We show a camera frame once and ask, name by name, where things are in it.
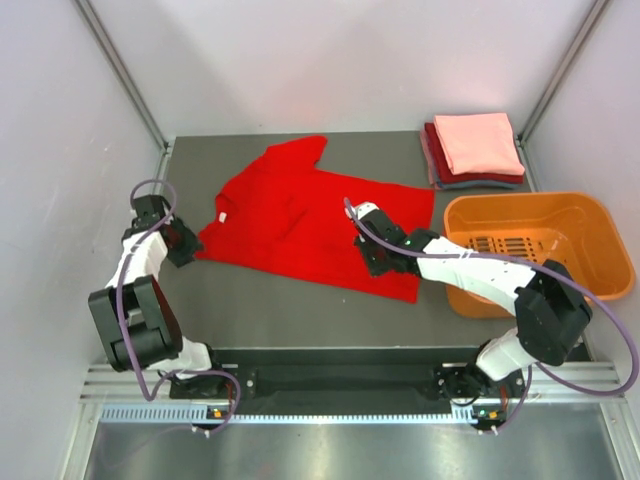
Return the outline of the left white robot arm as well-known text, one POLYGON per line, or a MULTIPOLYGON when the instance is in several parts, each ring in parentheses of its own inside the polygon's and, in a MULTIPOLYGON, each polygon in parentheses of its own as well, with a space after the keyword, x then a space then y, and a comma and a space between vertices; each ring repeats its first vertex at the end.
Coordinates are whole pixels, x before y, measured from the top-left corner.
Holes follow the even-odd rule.
POLYGON ((184 267, 203 246, 165 197, 144 195, 132 206, 116 272, 88 297, 107 362, 117 372, 132 372, 134 354, 142 371, 170 375, 172 398, 214 398, 229 387, 227 374, 211 347, 183 336, 158 283, 164 262, 184 267))

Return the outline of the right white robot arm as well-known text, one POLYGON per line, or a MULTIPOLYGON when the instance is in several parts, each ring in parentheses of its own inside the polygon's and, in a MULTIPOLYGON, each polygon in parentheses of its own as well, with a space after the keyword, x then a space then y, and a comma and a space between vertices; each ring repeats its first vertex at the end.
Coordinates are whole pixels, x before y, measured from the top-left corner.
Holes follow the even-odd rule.
POLYGON ((592 318, 584 295, 558 262, 539 265, 481 253, 422 228, 405 233, 371 202, 348 206, 345 214, 372 275, 392 271, 440 282, 515 317, 515 327, 481 346, 466 372, 478 395, 492 394, 510 374, 536 362, 562 365, 592 318))

